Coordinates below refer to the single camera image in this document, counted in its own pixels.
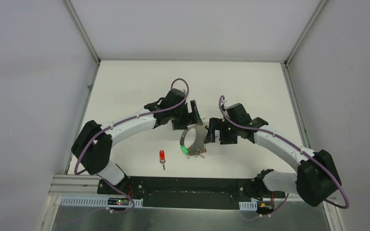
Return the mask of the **metal keyring plate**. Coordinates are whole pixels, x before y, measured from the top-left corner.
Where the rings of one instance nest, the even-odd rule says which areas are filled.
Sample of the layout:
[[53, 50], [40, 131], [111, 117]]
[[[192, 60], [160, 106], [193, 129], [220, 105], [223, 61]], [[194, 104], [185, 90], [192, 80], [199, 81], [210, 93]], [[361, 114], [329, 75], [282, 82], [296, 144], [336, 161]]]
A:
[[207, 130], [204, 125], [191, 125], [188, 130], [184, 130], [181, 134], [179, 145], [185, 145], [189, 154], [195, 153], [197, 150], [205, 148], [204, 139]]

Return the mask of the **green tag key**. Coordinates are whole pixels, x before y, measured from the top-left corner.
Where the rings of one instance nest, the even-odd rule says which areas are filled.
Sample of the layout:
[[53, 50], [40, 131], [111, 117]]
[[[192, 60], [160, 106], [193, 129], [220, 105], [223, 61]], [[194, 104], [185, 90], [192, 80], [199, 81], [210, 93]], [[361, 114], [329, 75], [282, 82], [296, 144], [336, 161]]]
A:
[[185, 146], [185, 145], [181, 145], [181, 151], [184, 155], [188, 155], [189, 154], [189, 150], [188, 148]]

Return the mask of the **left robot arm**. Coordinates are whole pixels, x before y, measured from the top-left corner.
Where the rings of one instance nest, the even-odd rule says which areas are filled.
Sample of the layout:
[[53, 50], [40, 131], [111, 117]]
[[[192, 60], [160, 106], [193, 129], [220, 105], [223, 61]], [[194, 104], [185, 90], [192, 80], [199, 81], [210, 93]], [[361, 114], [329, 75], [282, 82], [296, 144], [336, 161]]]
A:
[[127, 191], [126, 174], [110, 160], [111, 149], [119, 142], [140, 132], [152, 130], [171, 122], [174, 130], [185, 130], [202, 119], [197, 105], [186, 103], [186, 94], [171, 89], [165, 97], [146, 104], [137, 113], [118, 122], [86, 122], [74, 141], [71, 152], [90, 175], [98, 175], [109, 182], [115, 194]]

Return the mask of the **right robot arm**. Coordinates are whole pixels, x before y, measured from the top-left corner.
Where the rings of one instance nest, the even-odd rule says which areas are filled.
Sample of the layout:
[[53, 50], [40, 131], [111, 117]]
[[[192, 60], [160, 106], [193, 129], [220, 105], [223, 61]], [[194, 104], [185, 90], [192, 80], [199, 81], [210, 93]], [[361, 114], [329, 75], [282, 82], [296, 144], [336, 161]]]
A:
[[348, 197], [329, 152], [317, 152], [291, 142], [264, 119], [251, 118], [240, 103], [226, 108], [220, 102], [219, 109], [222, 117], [209, 119], [206, 143], [215, 142], [216, 132], [219, 133], [221, 145], [237, 144], [242, 138], [269, 150], [294, 170], [293, 173], [262, 170], [251, 183], [243, 186], [247, 196], [262, 200], [278, 191], [296, 194], [310, 206], [322, 202], [336, 205], [329, 197], [339, 191], [344, 199], [344, 205], [339, 207], [349, 207]]

